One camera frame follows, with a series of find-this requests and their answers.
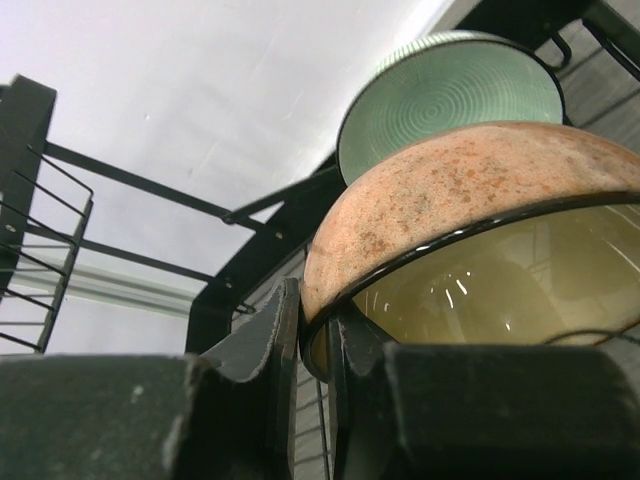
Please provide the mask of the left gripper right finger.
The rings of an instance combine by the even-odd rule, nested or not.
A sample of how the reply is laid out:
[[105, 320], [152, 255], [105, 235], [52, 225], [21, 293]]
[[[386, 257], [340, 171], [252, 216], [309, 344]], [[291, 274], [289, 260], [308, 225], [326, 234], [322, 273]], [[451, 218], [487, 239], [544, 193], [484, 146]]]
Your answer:
[[605, 353], [402, 345], [328, 328], [338, 479], [635, 479], [639, 403]]

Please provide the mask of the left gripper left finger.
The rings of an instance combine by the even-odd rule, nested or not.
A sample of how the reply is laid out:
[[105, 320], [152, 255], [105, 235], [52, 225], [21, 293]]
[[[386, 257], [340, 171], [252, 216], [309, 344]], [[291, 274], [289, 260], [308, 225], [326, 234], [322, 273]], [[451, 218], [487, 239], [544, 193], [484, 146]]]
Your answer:
[[300, 292], [208, 351], [1, 361], [5, 479], [289, 479]]

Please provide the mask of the brown bowl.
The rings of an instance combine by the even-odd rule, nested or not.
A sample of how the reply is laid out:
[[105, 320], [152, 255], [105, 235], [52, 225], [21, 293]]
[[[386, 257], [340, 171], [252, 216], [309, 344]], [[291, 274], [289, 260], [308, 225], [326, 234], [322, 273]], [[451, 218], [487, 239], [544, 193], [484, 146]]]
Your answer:
[[326, 380], [327, 326], [358, 314], [404, 344], [597, 344], [639, 329], [639, 157], [573, 127], [503, 121], [418, 141], [318, 228], [300, 348]]

